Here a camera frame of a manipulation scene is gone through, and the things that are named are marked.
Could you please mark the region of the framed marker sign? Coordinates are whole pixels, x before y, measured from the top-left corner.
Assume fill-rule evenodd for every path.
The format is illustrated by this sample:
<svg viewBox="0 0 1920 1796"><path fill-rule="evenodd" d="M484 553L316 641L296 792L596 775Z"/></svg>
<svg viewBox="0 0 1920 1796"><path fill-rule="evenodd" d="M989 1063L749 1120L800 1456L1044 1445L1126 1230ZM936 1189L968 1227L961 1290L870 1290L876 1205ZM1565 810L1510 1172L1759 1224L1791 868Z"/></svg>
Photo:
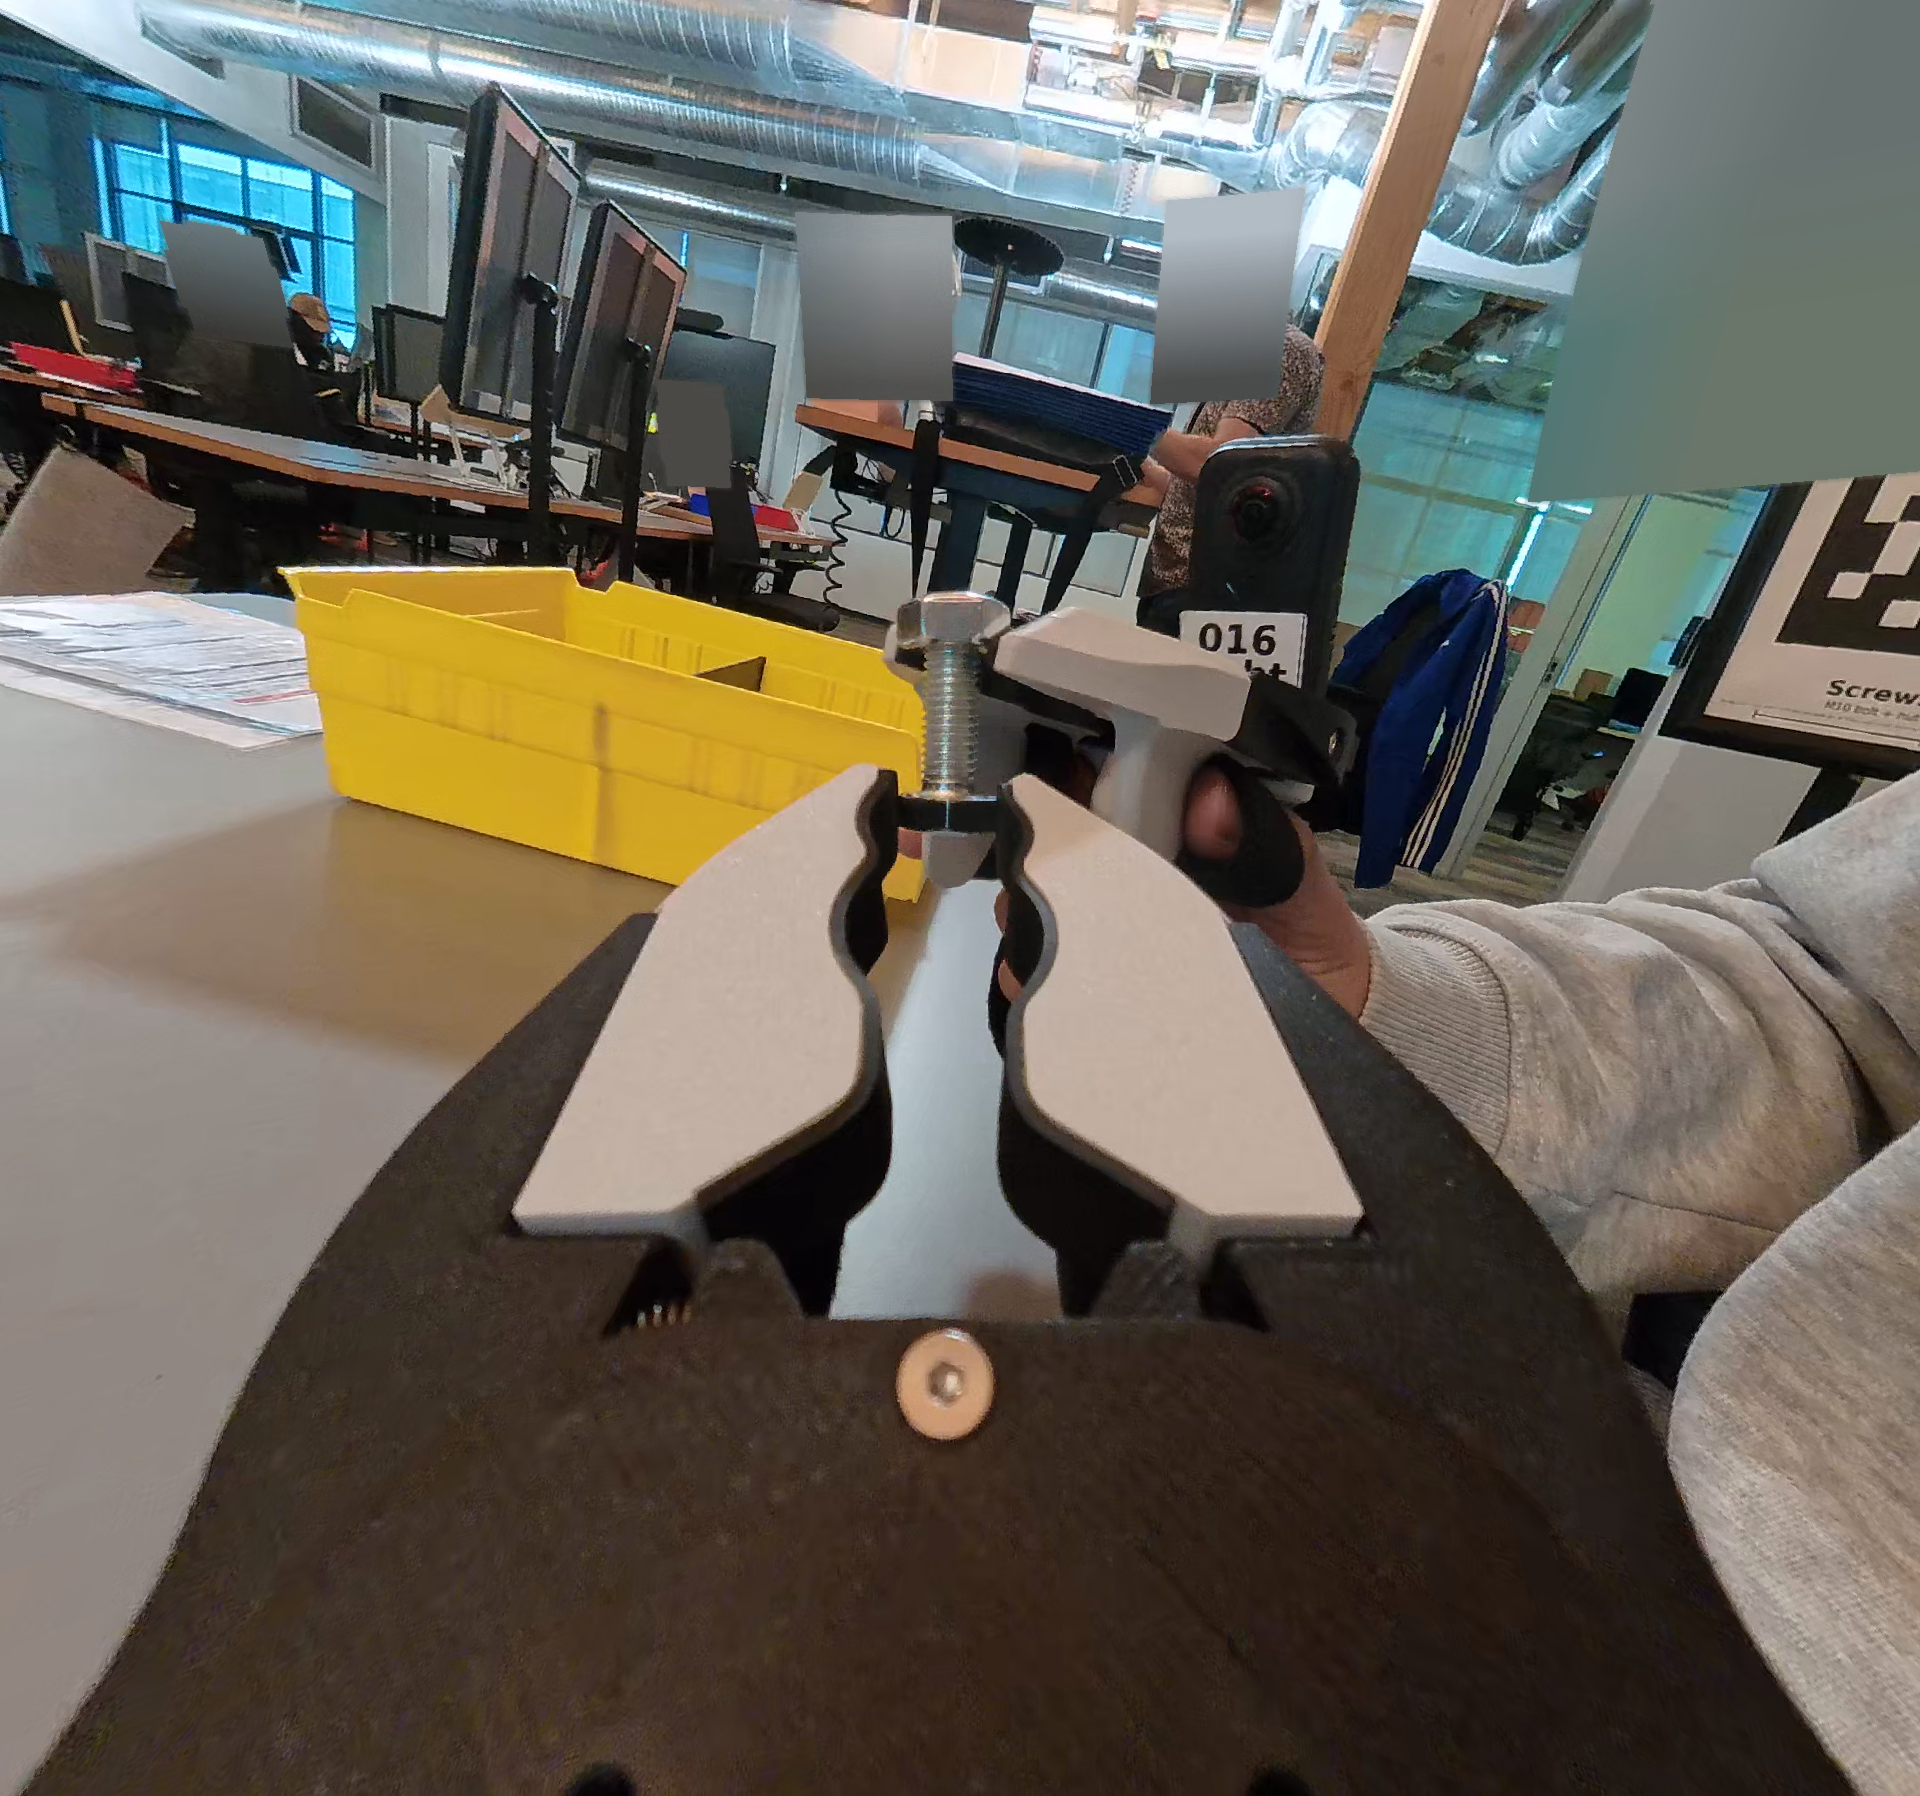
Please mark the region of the framed marker sign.
<svg viewBox="0 0 1920 1796"><path fill-rule="evenodd" d="M1663 705L1668 738L1917 771L1917 476L1775 487Z"/></svg>

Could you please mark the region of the yellow plastic bin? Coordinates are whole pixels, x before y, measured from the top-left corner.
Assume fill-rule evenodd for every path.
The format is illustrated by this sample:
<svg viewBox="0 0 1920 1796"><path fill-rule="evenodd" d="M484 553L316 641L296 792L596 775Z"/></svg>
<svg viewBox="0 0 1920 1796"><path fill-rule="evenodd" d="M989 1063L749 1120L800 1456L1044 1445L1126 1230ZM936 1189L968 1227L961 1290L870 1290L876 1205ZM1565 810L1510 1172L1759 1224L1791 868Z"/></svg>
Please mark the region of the yellow plastic bin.
<svg viewBox="0 0 1920 1796"><path fill-rule="evenodd" d="M876 647L560 567L286 571L332 784L660 884L852 765L922 778Z"/></svg>

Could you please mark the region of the black pole with disc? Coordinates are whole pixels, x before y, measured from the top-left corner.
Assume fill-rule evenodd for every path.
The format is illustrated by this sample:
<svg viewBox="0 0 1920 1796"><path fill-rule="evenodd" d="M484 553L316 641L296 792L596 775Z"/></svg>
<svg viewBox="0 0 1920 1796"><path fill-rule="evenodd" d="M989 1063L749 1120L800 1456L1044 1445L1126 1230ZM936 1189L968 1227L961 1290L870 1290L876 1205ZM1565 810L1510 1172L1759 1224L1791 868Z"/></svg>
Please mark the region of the black pole with disc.
<svg viewBox="0 0 1920 1796"><path fill-rule="evenodd" d="M1010 280L1050 280L1062 271L1067 258L1042 231L992 214L957 219L951 235L961 258L968 258L989 271L989 302L977 338L977 359L992 359Z"/></svg>

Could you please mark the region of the large black monitor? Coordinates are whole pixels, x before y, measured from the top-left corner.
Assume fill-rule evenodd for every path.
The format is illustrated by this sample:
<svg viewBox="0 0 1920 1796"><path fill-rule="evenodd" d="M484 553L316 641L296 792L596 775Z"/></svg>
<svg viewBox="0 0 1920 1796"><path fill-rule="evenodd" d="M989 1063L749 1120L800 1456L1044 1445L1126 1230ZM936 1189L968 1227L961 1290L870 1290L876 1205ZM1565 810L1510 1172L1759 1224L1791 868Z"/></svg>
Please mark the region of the large black monitor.
<svg viewBox="0 0 1920 1796"><path fill-rule="evenodd" d="M563 319L554 431L627 455L645 440L652 376L682 305L687 268L627 208L591 208Z"/></svg>
<svg viewBox="0 0 1920 1796"><path fill-rule="evenodd" d="M442 390L463 414L527 425L536 307L524 286L567 294L581 171L493 83L469 110L442 328Z"/></svg>

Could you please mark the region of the wooden standing desk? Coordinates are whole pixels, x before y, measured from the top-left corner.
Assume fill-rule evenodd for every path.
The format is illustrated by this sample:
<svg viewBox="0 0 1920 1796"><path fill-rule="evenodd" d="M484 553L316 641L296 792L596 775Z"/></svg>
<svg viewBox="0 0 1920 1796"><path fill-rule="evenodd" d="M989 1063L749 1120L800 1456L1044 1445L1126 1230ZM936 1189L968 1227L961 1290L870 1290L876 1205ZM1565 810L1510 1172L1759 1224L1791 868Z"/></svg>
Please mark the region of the wooden standing desk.
<svg viewBox="0 0 1920 1796"><path fill-rule="evenodd" d="M803 402L797 426L831 452L818 520L837 553L837 595L892 617L909 596L968 584L1018 613L1131 614L1156 493L1113 496L1095 473L1001 455L939 431L916 523L909 426L855 402Z"/></svg>

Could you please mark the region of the silver air duct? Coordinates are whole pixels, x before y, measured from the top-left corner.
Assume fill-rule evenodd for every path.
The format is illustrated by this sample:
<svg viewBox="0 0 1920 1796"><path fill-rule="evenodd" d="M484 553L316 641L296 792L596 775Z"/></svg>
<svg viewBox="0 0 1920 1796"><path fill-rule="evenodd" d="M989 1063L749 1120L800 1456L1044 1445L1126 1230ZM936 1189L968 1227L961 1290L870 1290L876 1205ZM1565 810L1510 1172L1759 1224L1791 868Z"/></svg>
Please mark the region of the silver air duct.
<svg viewBox="0 0 1920 1796"><path fill-rule="evenodd" d="M1429 232L1498 262L1578 249L1599 171L1572 171L1623 110L1651 0L1513 0L1475 76L1463 137L1484 167L1445 171Z"/></svg>
<svg viewBox="0 0 1920 1796"><path fill-rule="evenodd" d="M1170 200L1220 192L1217 177L1150 155L1052 152L347 10L286 0L134 0L134 10L143 35L178 56L457 110L500 86L541 122L581 140L646 140L888 200L1074 208L1097 228L1132 228L1161 225Z"/></svg>

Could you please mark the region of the blue striped jacket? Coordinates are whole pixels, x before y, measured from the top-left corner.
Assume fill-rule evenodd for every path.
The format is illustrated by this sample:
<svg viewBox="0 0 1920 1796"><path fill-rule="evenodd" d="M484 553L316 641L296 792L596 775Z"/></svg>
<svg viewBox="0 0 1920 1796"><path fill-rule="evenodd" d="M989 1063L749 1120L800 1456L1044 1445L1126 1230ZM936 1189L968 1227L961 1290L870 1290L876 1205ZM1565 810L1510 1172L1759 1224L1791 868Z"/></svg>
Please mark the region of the blue striped jacket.
<svg viewBox="0 0 1920 1796"><path fill-rule="evenodd" d="M1331 695L1362 731L1343 804L1353 890L1431 874L1448 854L1507 680L1507 625L1507 581L1440 571L1347 640Z"/></svg>

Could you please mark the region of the printed paper sheet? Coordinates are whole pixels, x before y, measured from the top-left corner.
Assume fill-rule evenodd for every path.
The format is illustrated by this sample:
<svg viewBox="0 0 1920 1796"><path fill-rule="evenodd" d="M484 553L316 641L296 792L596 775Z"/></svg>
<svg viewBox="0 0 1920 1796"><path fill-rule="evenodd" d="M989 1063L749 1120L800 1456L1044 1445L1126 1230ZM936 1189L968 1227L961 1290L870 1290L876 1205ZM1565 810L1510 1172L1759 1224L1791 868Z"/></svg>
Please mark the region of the printed paper sheet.
<svg viewBox="0 0 1920 1796"><path fill-rule="evenodd" d="M323 734L293 625L168 592L2 601L2 686L228 748Z"/></svg>

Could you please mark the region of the person's right hand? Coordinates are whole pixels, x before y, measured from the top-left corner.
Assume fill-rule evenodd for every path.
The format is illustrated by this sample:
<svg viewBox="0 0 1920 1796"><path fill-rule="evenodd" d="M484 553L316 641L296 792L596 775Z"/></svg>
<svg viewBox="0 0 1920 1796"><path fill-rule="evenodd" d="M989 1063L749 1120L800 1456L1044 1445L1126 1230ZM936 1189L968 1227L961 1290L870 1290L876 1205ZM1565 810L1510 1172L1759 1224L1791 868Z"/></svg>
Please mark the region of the person's right hand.
<svg viewBox="0 0 1920 1796"><path fill-rule="evenodd" d="M1222 896L1213 902L1228 919L1255 925L1344 1014L1362 1018L1375 981L1368 930L1332 880L1310 825L1293 810L1284 810L1284 817L1299 854L1293 896L1277 904L1244 904ZM1198 771L1188 789L1185 842L1198 860L1220 866L1232 866L1244 848L1235 778L1220 765Z"/></svg>

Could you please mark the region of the small black monitor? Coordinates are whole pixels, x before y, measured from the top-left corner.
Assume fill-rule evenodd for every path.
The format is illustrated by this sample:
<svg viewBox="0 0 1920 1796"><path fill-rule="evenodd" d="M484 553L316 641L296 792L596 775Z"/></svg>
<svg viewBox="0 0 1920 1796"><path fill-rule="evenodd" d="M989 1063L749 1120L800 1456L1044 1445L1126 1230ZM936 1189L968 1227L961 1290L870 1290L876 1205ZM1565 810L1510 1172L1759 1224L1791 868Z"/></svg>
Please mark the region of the small black monitor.
<svg viewBox="0 0 1920 1796"><path fill-rule="evenodd" d="M412 410L442 385L444 319L405 305L374 310L374 390Z"/></svg>

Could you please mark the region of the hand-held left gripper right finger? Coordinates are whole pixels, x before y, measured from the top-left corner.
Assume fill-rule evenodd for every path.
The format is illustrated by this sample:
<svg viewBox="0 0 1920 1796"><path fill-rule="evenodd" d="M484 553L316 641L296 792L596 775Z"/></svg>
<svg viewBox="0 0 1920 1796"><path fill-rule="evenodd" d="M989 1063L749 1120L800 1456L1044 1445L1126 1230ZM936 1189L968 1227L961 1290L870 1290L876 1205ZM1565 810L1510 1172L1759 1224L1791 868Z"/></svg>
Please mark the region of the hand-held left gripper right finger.
<svg viewBox="0 0 1920 1796"><path fill-rule="evenodd" d="M1228 919L1037 775L1001 792L1000 1180L1065 1281L1137 1242L1208 1275L1222 1244L1344 1242L1362 1202Z"/></svg>

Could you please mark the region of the silver hex bolt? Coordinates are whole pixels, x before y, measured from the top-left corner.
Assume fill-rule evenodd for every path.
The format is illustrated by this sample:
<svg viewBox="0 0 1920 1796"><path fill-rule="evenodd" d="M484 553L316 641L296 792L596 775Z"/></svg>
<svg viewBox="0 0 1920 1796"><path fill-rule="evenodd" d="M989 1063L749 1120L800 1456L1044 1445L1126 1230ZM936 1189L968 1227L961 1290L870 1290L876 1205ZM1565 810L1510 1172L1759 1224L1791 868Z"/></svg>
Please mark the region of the silver hex bolt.
<svg viewBox="0 0 1920 1796"><path fill-rule="evenodd" d="M1004 626L1004 607L980 592L931 592L904 608L924 608L928 653L918 680L924 708L922 795L968 796L977 778L977 678Z"/></svg>

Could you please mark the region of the dark monitor screen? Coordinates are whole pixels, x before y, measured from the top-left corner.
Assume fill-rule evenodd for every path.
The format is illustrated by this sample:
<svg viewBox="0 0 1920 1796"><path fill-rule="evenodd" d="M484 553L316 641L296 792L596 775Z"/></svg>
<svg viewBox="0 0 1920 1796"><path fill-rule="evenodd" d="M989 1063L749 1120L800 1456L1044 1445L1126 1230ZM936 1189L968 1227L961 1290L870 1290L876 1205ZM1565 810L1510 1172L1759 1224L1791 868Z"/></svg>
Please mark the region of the dark monitor screen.
<svg viewBox="0 0 1920 1796"><path fill-rule="evenodd" d="M764 461L775 359L775 343L700 328L676 328L664 352L667 383L717 385L725 393L734 464L754 473Z"/></svg>

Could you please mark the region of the grey desk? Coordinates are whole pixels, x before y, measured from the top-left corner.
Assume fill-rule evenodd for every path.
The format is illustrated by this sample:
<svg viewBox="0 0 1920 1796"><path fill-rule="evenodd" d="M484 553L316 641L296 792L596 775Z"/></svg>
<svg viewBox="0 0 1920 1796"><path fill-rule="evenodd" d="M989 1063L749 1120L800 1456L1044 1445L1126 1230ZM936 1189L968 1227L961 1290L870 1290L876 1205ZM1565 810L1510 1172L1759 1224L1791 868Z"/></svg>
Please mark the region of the grey desk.
<svg viewBox="0 0 1920 1796"><path fill-rule="evenodd" d="M1091 1682L1067 1500L1095 1335L1009 1211L988 884L885 919L894 1154L831 1320L727 1239L676 1324L611 1327L670 1239L517 1230L569 1105L676 1115L664 1042L743 917L351 801L17 890L2 1024L2 1406L26 1572L7 1791L1037 1794Z"/></svg>

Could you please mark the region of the black office chair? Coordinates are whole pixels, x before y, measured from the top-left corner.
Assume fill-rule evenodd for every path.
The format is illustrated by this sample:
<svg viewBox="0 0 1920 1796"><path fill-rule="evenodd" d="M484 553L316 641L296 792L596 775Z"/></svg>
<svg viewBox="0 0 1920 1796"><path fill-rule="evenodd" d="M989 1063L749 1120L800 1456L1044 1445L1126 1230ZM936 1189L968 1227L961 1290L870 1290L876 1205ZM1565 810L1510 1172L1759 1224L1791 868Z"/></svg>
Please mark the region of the black office chair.
<svg viewBox="0 0 1920 1796"><path fill-rule="evenodd" d="M840 626L840 613L822 601L793 595L787 584L760 587L760 578L770 577L770 558L764 555L754 498L745 477L734 476L727 487L706 487L706 525L709 525L709 562L706 562L706 601L734 608L770 625L782 625L800 632L836 632Z"/></svg>

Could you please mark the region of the stack of blue folders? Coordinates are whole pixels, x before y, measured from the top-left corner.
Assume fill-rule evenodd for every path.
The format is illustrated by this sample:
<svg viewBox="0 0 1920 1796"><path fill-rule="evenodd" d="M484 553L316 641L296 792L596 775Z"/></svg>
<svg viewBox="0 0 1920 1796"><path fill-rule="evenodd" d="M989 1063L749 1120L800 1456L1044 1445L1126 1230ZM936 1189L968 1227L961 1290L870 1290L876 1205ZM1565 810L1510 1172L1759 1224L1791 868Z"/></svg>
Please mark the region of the stack of blue folders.
<svg viewBox="0 0 1920 1796"><path fill-rule="evenodd" d="M1058 452L1079 444L1132 461L1146 458L1171 426L1170 410L965 352L951 359L948 407L954 419L1019 431Z"/></svg>

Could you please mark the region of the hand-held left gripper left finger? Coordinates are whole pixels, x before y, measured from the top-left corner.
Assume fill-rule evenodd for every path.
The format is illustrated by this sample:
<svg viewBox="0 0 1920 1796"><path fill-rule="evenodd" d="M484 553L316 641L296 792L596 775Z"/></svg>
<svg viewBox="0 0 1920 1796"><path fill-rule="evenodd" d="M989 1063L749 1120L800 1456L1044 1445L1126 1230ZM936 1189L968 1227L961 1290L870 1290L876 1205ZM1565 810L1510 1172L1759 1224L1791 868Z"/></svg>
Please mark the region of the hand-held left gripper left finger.
<svg viewBox="0 0 1920 1796"><path fill-rule="evenodd" d="M892 1160L882 880L897 778L855 765L687 877L518 1189L517 1230L766 1244L836 1277Z"/></svg>

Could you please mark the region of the long wooden office desk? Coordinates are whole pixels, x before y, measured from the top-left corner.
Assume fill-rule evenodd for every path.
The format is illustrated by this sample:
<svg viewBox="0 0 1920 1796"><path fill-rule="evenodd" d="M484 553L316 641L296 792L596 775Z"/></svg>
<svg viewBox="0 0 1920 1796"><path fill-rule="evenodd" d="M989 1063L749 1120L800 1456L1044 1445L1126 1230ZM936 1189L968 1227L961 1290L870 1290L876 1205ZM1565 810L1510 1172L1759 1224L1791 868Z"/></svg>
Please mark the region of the long wooden office desk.
<svg viewBox="0 0 1920 1796"><path fill-rule="evenodd" d="M43 387L40 407L61 425L128 444L158 465L165 480L190 487L201 507L214 507L214 517L196 520L210 535L260 528L265 513L229 513L232 496L283 484L323 498L323 525L412 538L420 562L436 540L466 538L493 543L508 564L606 564L633 543L641 567L663 562L664 549L682 553L696 581L712 567L709 520L675 498L645 498L633 523L620 511L563 496L551 496L545 511L535 513L518 490L474 480L451 465L158 414L99 390L86 393L82 385Z"/></svg>

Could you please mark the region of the person's right forearm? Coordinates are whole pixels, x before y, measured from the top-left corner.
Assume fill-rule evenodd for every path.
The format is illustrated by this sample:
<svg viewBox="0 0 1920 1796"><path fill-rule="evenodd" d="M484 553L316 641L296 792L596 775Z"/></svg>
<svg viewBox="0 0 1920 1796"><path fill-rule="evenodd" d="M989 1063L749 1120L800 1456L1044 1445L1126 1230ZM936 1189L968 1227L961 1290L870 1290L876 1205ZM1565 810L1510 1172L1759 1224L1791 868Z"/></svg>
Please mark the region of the person's right forearm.
<svg viewBox="0 0 1920 1796"><path fill-rule="evenodd" d="M1796 1248L1917 1253L1917 778L1718 890L1365 922L1362 1026L1608 1314Z"/></svg>

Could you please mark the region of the person's grey hoodie torso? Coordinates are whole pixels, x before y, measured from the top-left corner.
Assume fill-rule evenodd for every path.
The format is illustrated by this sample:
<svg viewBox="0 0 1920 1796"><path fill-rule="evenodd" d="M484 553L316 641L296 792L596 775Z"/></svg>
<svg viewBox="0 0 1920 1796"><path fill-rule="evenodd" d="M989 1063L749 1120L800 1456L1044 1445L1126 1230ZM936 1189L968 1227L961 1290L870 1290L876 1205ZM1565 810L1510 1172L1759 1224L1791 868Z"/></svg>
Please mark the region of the person's grey hoodie torso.
<svg viewBox="0 0 1920 1796"><path fill-rule="evenodd" d="M1917 1141L1806 1208L1688 1351L1668 1463L1858 1794L1917 1791Z"/></svg>

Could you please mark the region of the wooden post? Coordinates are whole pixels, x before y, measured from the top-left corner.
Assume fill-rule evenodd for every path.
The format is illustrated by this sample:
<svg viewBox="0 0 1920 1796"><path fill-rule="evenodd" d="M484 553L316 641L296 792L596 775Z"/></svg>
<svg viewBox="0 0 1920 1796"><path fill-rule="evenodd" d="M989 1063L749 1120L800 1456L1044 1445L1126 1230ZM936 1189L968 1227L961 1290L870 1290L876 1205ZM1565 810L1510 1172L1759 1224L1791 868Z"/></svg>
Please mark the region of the wooden post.
<svg viewBox="0 0 1920 1796"><path fill-rule="evenodd" d="M1350 440L1507 0L1429 0L1319 323L1316 432Z"/></svg>

